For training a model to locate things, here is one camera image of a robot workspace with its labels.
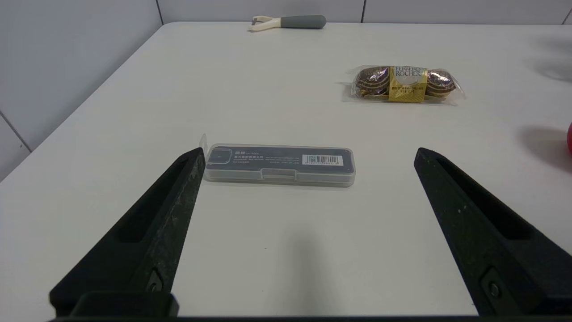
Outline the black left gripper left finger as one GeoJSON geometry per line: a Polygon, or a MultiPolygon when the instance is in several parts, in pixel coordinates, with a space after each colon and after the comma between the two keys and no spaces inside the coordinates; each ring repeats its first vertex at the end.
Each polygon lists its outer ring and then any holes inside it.
{"type": "Polygon", "coordinates": [[[171,318],[174,277],[198,197],[202,148],[180,155],[50,291],[57,318],[171,318]]]}

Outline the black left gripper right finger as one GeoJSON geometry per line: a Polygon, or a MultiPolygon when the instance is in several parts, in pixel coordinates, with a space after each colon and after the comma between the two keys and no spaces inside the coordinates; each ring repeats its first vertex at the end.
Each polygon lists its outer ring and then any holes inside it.
{"type": "Polygon", "coordinates": [[[481,316],[570,316],[572,258],[443,155],[413,163],[481,316]]]}

